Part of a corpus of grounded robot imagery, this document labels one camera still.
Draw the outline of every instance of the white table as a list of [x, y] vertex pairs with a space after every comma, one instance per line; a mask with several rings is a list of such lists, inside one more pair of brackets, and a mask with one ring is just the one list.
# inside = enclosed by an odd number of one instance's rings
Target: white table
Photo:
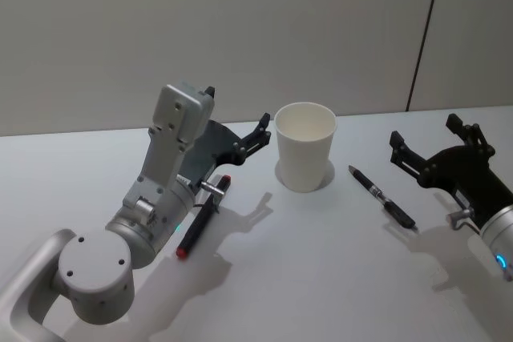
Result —
[[[491, 168], [513, 187], [513, 107], [456, 111], [477, 122], [497, 155]], [[449, 111], [338, 118], [333, 181], [310, 194], [275, 176], [277, 144], [243, 167], [222, 167], [232, 187], [191, 258], [174, 250], [135, 272], [130, 312], [85, 324], [59, 299], [45, 325], [69, 342], [506, 341], [513, 286], [478, 236], [453, 232], [456, 208], [390, 163], [390, 132], [429, 157], [459, 143]], [[229, 125], [245, 134], [253, 123]], [[103, 227], [141, 167], [146, 130], [0, 138], [0, 274], [44, 231]], [[418, 223], [401, 231], [349, 174], [360, 168]], [[192, 215], [186, 219], [189, 224]]]

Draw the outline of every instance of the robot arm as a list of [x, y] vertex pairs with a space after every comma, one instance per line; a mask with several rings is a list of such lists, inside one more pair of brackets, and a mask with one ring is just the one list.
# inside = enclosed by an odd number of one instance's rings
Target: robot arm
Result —
[[0, 340], [62, 342], [41, 325], [59, 294], [91, 324], [108, 324], [128, 311], [132, 269], [154, 260], [201, 188], [222, 198], [207, 182], [216, 167], [241, 165], [269, 143], [269, 114], [242, 139], [209, 120], [214, 92], [184, 84], [162, 89], [142, 170], [122, 207], [104, 230], [61, 230], [30, 255], [0, 291]]
[[478, 124], [463, 125], [450, 114], [447, 128], [462, 141], [462, 146], [447, 148], [428, 160], [413, 152], [402, 136], [390, 136], [391, 162], [416, 178], [424, 188], [447, 191], [461, 211], [450, 215], [451, 226], [470, 219], [491, 249], [507, 280], [513, 276], [513, 193], [490, 170], [488, 160], [495, 149], [484, 138]]

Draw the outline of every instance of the white wall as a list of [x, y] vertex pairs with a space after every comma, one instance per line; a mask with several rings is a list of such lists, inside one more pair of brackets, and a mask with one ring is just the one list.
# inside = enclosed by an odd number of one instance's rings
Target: white wall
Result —
[[411, 110], [513, 104], [513, 0], [436, 0]]
[[0, 0], [0, 135], [143, 127], [166, 83], [214, 117], [402, 111], [430, 0]]

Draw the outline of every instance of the white paper cup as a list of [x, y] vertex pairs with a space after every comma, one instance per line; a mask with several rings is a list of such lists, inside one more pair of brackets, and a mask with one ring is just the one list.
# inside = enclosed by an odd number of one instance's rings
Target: white paper cup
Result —
[[274, 124], [283, 184], [297, 192], [315, 190], [326, 173], [335, 114], [320, 104], [292, 103], [276, 113]]

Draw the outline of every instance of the black pen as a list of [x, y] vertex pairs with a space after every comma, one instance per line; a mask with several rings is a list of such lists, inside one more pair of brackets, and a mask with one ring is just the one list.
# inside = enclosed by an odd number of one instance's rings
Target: black pen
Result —
[[[221, 178], [217, 184], [217, 188], [222, 191], [227, 191], [230, 187], [232, 179], [229, 175], [225, 175]], [[201, 210], [192, 221], [191, 226], [185, 233], [184, 238], [180, 242], [180, 245], [176, 248], [176, 256], [179, 260], [187, 259], [194, 245], [198, 242], [201, 233], [207, 226], [208, 221], [212, 218], [212, 215], [217, 210], [217, 203], [215, 202], [214, 194], [211, 194], [205, 203], [201, 205]]]
[[392, 215], [397, 223], [399, 223], [402, 227], [408, 228], [413, 231], [417, 231], [417, 227], [415, 226], [415, 221], [411, 219], [408, 214], [406, 214], [397, 204], [394, 203], [391, 199], [387, 198], [383, 191], [381, 191], [378, 186], [372, 183], [365, 175], [362, 174], [361, 171], [354, 168], [353, 166], [349, 166], [349, 172], [353, 175], [353, 177], [365, 187], [370, 194], [374, 196], [377, 200], [379, 200], [385, 210]]

